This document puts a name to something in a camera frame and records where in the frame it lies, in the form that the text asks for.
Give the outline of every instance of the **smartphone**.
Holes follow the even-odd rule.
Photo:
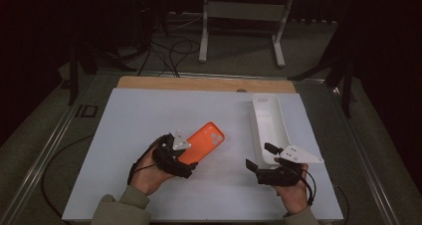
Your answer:
[[[220,143],[224,141],[224,133],[213,122],[207,122],[192,134],[187,141],[191,144],[179,157],[179,161],[190,164],[199,162]]]

